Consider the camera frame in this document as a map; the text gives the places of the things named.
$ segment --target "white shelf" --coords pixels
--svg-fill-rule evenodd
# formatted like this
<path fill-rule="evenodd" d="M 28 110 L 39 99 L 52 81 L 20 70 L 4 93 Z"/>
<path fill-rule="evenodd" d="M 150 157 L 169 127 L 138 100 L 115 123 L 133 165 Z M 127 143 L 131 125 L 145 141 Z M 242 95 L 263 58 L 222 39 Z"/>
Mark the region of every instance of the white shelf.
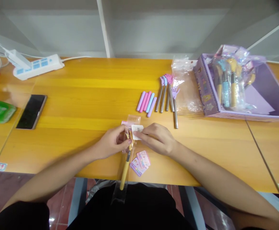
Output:
<path fill-rule="evenodd" d="M 0 0 L 0 42 L 37 56 L 197 59 L 278 25 L 276 0 Z M 279 60 L 277 42 L 279 31 L 251 53 Z"/>

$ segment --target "silver pen barrel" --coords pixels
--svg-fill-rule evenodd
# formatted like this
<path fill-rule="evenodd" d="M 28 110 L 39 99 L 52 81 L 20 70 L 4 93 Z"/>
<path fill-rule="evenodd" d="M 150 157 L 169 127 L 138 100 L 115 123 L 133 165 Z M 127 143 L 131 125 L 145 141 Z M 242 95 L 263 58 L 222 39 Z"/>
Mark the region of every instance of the silver pen barrel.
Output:
<path fill-rule="evenodd" d="M 160 111 L 161 113 L 164 111 L 164 103 L 165 103 L 166 89 L 167 89 L 167 86 L 165 86 L 165 89 L 164 89 L 164 94 L 163 94 L 162 104 L 161 104 L 161 111 Z"/>
<path fill-rule="evenodd" d="M 170 85 L 168 84 L 168 92 L 167 92 L 167 98 L 166 98 L 166 111 L 169 110 L 169 98 L 170 98 Z"/>
<path fill-rule="evenodd" d="M 161 86 L 161 91 L 159 92 L 158 101 L 156 103 L 156 107 L 155 107 L 156 112 L 159 110 L 159 102 L 161 101 L 162 92 L 163 92 L 163 86 Z"/>
<path fill-rule="evenodd" d="M 179 128 L 179 126 L 178 126 L 177 104 L 175 102 L 175 99 L 173 101 L 174 101 L 174 124 L 175 124 L 175 128 Z"/>
<path fill-rule="evenodd" d="M 174 100 L 172 98 L 172 91 L 171 91 L 171 85 L 169 85 L 169 96 L 170 96 L 170 104 L 171 104 L 171 110 L 174 112 L 175 109 L 174 109 Z"/>

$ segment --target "forearm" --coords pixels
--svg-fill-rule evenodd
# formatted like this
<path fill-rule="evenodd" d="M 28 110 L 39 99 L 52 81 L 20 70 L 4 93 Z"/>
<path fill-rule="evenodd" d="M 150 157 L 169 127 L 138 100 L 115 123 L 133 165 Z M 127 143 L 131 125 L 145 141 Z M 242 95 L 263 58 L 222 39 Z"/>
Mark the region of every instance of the forearm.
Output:
<path fill-rule="evenodd" d="M 207 158 L 178 143 L 172 158 L 222 202 L 243 212 L 271 217 L 275 209 L 253 188 Z"/>
<path fill-rule="evenodd" d="M 66 155 L 36 174 L 10 198 L 4 208 L 17 201 L 46 202 L 82 168 L 96 160 L 96 155 L 95 146 Z"/>

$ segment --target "white power strip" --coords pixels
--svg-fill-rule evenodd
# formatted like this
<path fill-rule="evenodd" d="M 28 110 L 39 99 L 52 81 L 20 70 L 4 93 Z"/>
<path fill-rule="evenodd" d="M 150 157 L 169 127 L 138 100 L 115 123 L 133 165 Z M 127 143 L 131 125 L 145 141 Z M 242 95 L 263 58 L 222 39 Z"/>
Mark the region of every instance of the white power strip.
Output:
<path fill-rule="evenodd" d="M 57 54 L 45 57 L 31 62 L 30 69 L 14 68 L 13 75 L 20 80 L 26 80 L 31 77 L 41 75 L 43 73 L 50 72 L 63 68 L 65 65 Z"/>

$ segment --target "person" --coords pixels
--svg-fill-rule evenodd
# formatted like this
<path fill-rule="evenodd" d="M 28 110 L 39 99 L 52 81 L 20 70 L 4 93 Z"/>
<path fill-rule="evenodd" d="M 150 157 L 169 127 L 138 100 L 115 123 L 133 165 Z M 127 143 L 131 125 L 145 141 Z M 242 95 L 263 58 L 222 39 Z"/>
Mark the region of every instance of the person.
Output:
<path fill-rule="evenodd" d="M 49 229 L 48 199 L 82 168 L 126 149 L 132 141 L 122 139 L 124 130 L 124 125 L 110 129 L 88 149 L 67 155 L 36 174 L 1 210 L 0 229 Z M 164 126 L 154 123 L 134 135 L 153 151 L 181 164 L 207 191 L 226 204 L 236 229 L 279 229 L 279 212 L 259 193 L 176 141 Z M 113 191 L 114 186 L 97 191 L 67 229 L 192 229 L 164 188 L 141 183 L 128 185 L 124 204 L 111 204 Z"/>

